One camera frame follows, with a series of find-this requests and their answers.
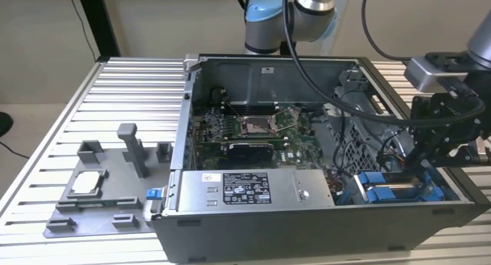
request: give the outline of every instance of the white sticker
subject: white sticker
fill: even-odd
[[[273,67],[260,68],[260,73],[261,74],[273,74],[274,73],[274,68]]]
[[[201,182],[221,182],[221,174],[202,173]]]

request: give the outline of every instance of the gray metal panel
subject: gray metal panel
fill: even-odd
[[[305,210],[334,206],[322,171],[290,169],[233,170],[234,174],[266,174],[268,182],[265,186],[264,184],[260,186],[266,188],[266,197],[270,197],[270,204],[226,205],[224,203],[226,195],[222,192],[225,179],[222,174],[226,173],[230,172],[226,170],[182,172],[177,207],[180,212],[220,211],[233,213],[240,210],[265,212],[277,209]],[[202,181],[202,176],[206,176],[206,174],[216,177],[216,182]],[[245,186],[242,189],[246,202],[248,194],[245,194],[245,191],[253,191],[253,187],[246,188]],[[298,191],[306,192],[308,197],[305,199],[300,198]]]
[[[86,116],[81,116],[86,112],[78,112],[77,107],[81,103],[165,104],[168,102],[180,102],[181,95],[173,91],[152,90],[165,85],[149,86],[150,81],[168,80],[170,74],[176,73],[160,76],[160,79],[142,75],[125,78],[124,73],[142,74],[144,71],[129,72],[124,69],[130,67],[176,68],[181,67],[181,63],[181,60],[169,59],[113,58],[108,65],[120,68],[120,76],[118,78],[104,77],[98,78],[98,80],[113,81],[110,84],[104,84],[109,91],[110,88],[116,89],[126,86],[122,84],[126,84],[125,81],[128,80],[134,81],[132,86],[140,90],[136,90],[133,93],[118,92],[106,94],[100,91],[88,93],[89,87],[84,85],[80,87],[74,98],[64,110],[62,116],[56,121],[53,129],[49,131],[25,165],[19,178],[15,179],[6,196],[0,202],[0,207],[6,208],[0,218],[0,258],[6,258],[0,260],[1,264],[26,264],[29,262],[42,264],[160,262],[157,264],[169,264],[165,262],[166,256],[153,233],[45,239],[42,230],[54,209],[54,201],[61,196],[64,184],[68,182],[70,171],[77,162],[74,155],[78,145],[57,143],[60,135],[72,132],[110,131],[113,130],[110,126],[117,126],[118,123],[133,120],[138,120],[138,129],[141,131],[172,130],[172,128],[174,130],[177,125],[176,117],[161,119],[169,112],[158,113],[156,111],[153,116],[148,116],[148,111],[132,111],[128,112],[129,115],[124,119],[118,118],[110,121],[113,118],[110,120],[104,117],[90,119]],[[404,65],[398,62],[377,62],[374,66],[406,104],[410,105],[412,96],[418,93],[412,89],[410,84],[402,77]],[[93,82],[89,74],[85,85],[90,85]],[[78,103],[80,96],[84,97],[84,101]],[[84,120],[70,120],[73,116]],[[101,143],[104,148],[117,148],[122,145],[120,142]],[[154,142],[144,141],[144,146],[153,147]],[[468,168],[465,172],[491,199],[491,167]],[[19,205],[22,201],[27,201],[29,205]],[[338,264],[342,262],[342,264],[453,265],[489,264],[489,259],[491,212],[486,212],[466,226],[441,230],[410,252],[338,255],[328,258],[240,262],[238,264]]]

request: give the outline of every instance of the black metal frame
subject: black metal frame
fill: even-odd
[[[104,0],[80,0],[100,56],[121,56]]]

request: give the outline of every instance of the barcode sticker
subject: barcode sticker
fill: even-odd
[[[221,174],[202,173],[201,182],[221,182]]]

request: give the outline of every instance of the motherboard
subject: motherboard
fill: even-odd
[[[193,118],[196,169],[322,169],[309,116],[300,105],[210,107]]]

